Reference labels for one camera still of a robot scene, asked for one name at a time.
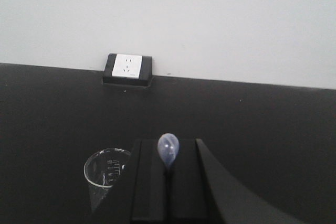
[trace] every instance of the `white wall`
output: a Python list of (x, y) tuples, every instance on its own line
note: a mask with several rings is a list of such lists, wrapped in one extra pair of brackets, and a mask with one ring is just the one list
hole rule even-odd
[(336, 89), (336, 0), (0, 0), (0, 62)]

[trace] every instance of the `black holder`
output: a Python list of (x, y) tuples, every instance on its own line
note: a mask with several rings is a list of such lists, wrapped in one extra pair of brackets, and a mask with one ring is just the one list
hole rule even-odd
[(137, 140), (122, 176), (90, 223), (303, 223), (234, 178), (202, 140), (180, 140), (168, 173), (156, 140)]

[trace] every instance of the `blue-tinted bulb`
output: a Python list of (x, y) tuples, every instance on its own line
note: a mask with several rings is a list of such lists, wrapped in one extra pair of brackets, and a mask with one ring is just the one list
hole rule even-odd
[(158, 141), (158, 153), (167, 169), (170, 169), (179, 152), (180, 143), (175, 135), (163, 134)]

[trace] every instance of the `black curved object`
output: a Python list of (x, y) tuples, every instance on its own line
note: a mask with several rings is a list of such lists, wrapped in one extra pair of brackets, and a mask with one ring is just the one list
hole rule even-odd
[(233, 177), (196, 139), (205, 181), (209, 218), (226, 224), (302, 224), (304, 222), (271, 206)]

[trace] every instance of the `electrical outlet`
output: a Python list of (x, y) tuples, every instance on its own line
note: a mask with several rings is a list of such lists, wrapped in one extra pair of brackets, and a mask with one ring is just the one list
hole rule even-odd
[(142, 56), (117, 54), (115, 60), (112, 71), (113, 77), (139, 78)]

